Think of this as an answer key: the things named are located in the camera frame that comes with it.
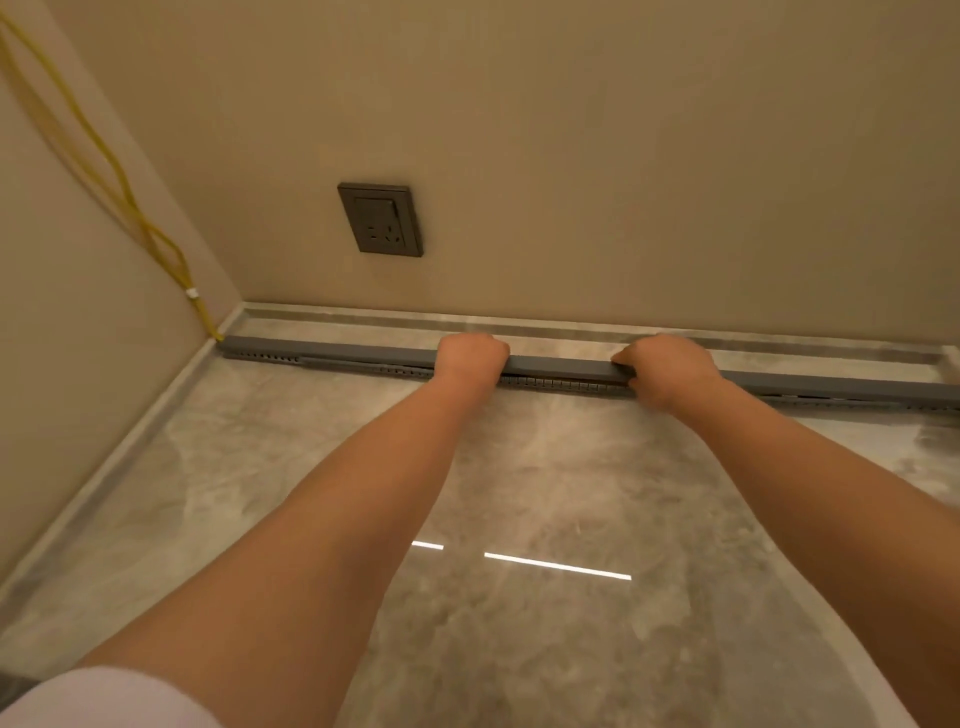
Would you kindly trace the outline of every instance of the gray plastic strip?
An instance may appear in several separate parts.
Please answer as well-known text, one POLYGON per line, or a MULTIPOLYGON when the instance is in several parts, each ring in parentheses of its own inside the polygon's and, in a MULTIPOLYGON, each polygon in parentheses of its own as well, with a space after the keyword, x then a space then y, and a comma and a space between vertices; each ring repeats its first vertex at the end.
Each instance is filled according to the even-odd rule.
MULTIPOLYGON (((417 377, 430 376, 437 354, 427 349, 326 344, 249 336, 228 336, 220 342, 218 348, 226 358, 417 377), (407 368, 415 371, 402 371, 407 368)), ((532 383, 533 380, 541 380, 542 388, 610 394, 614 389, 625 388, 632 374, 633 370, 630 368, 606 361, 560 359, 548 356, 511 356, 503 370, 503 383, 516 386, 517 377, 526 377, 531 382, 527 386, 535 386, 532 383), (607 386, 567 388, 561 386, 564 382, 607 386)), ((798 398, 824 400, 825 403, 828 403, 827 400, 847 400, 960 410, 960 385, 957 384, 760 372, 722 372, 722 374, 748 392, 765 399, 798 398)))

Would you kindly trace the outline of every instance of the yellow cable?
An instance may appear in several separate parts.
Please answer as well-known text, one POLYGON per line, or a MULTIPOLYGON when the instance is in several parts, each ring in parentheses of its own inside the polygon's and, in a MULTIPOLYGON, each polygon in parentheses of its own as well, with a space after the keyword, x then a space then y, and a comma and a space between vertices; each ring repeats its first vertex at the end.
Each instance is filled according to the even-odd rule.
MULTIPOLYGON (((209 313, 206 310, 203 299, 201 299, 197 294, 197 289, 193 284, 193 277, 190 274, 190 268, 187 264, 186 256, 183 254, 183 250, 181 250, 180 246, 171 240, 165 232, 154 225, 154 223, 151 222, 150 219, 140 209, 140 205, 137 203, 136 197, 133 195, 133 189, 123 165, 120 163, 120 160, 117 159, 116 155, 109 148, 103 138, 100 137, 97 131, 93 128, 93 125, 91 125, 87 120, 83 110, 80 108, 80 104, 77 103, 77 99, 70 90, 70 86, 67 85, 66 81, 60 75, 57 67, 54 66, 53 63, 46 57, 39 46, 37 46, 36 43, 34 43, 33 40, 27 36, 27 34, 24 33, 2 10, 0 10, 0 25, 6 26, 10 30, 13 36, 20 43, 22 43, 28 51, 30 51, 34 58, 36 58, 43 70, 46 72, 47 76, 50 77, 50 80, 57 87, 60 95, 63 97, 63 100, 66 102, 67 107, 77 119, 77 122, 80 124, 81 128, 109 163, 111 169, 113 170, 114 176, 120 184, 122 194, 118 193, 110 184, 108 184, 107 181, 104 180, 104 178, 96 170, 96 168, 89 162, 89 160, 86 159, 86 157, 84 157, 84 155, 77 149, 76 145, 70 138, 70 135, 63 128, 57 116, 50 110, 50 107, 47 106, 46 102, 43 101, 40 95, 31 86, 23 71, 17 65, 13 57, 13 53, 10 47, 7 45, 7 41, 3 38, 2 32, 0 32, 0 70, 4 70, 9 73, 8 81, 11 83, 14 95, 17 96, 24 110, 28 113, 31 119, 33 119, 37 129, 41 134, 43 134, 44 138, 46 138, 49 143, 54 145, 55 148, 60 149, 70 158, 71 161, 77 165, 77 167, 85 176, 85 178, 84 176, 81 176, 81 179, 84 180, 84 182, 87 184, 92 182, 94 185, 96 185, 96 187, 99 188, 100 191, 107 197, 107 199, 114 205, 118 212, 132 219, 132 221, 138 227, 138 231, 141 234, 141 242, 143 243, 147 253, 161 268, 163 268, 164 271, 167 272, 167 274, 174 281, 177 282, 180 288, 183 289, 184 293, 186 293, 187 297, 189 298, 190 303, 196 309, 197 315, 200 318, 201 323, 204 325, 207 333, 209 333, 210 336, 217 341, 223 341, 223 335, 217 330, 216 325, 213 323, 209 313), (176 262, 172 262, 167 259, 157 245, 157 239, 159 239, 164 245, 167 246, 167 248, 169 248, 170 252, 173 253, 174 257, 176 258, 176 262)), ((125 227, 129 228, 129 225, 125 221, 121 220, 121 222, 124 222, 125 227)))

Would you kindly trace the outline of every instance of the wall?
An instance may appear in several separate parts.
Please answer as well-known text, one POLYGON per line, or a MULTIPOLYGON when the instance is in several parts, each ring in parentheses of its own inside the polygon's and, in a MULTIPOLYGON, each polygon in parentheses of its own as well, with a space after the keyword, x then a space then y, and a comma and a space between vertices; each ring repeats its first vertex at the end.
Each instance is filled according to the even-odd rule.
MULTIPOLYGON (((236 290, 50 14, 0 7, 60 66, 222 320, 236 290)), ((64 169, 2 77, 0 311, 2 576, 204 340, 178 287, 64 169)))
POLYGON ((960 336, 960 4, 50 4, 248 300, 960 336))

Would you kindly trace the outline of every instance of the electrical outlet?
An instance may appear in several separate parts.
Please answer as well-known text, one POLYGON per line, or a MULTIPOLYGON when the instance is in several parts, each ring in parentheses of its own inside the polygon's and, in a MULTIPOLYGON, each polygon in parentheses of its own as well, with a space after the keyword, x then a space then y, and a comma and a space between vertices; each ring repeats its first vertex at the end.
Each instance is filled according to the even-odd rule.
POLYGON ((363 253, 423 255, 409 187, 343 182, 337 191, 363 253))

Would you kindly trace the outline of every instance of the forearm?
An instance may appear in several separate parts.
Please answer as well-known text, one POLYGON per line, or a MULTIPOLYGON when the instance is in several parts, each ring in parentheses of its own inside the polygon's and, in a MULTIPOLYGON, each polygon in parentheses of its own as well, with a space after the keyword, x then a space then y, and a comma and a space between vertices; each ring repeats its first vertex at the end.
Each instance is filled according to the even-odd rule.
POLYGON ((386 587, 444 485, 479 401, 433 380, 330 453, 287 498, 324 552, 386 587))
POLYGON ((84 665, 166 679, 227 728, 332 723, 479 403, 455 382, 424 384, 84 665))
MULTIPOLYGON (((955 512, 726 381, 687 393, 676 414, 704 439, 783 553, 886 667, 915 716, 934 704, 955 708, 955 512)), ((935 716, 926 724, 940 723, 935 716)))

